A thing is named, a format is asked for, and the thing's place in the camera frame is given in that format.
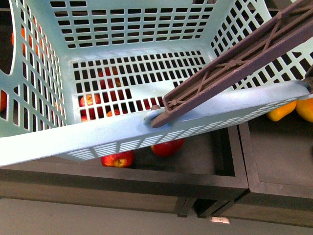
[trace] orange pepper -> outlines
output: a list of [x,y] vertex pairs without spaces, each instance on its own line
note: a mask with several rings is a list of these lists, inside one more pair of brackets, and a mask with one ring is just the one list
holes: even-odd
[[284,116],[290,114],[296,107],[297,102],[285,104],[277,109],[274,109],[266,114],[266,116],[272,121],[279,121]]
[[297,100],[295,109],[304,120],[313,122],[313,98]]

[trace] light blue plastic basket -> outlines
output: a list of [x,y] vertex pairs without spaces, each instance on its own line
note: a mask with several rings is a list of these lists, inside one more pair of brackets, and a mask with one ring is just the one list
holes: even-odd
[[[309,95],[299,81],[313,64],[306,42],[154,129],[149,121],[163,109],[149,111],[152,105],[162,106],[166,93],[270,19],[262,0],[10,4],[15,48],[11,73],[0,71],[8,95],[0,165],[98,158],[243,123]],[[80,107],[86,95],[93,105]],[[115,109],[121,115],[106,116]],[[82,115],[90,121],[81,123]]]

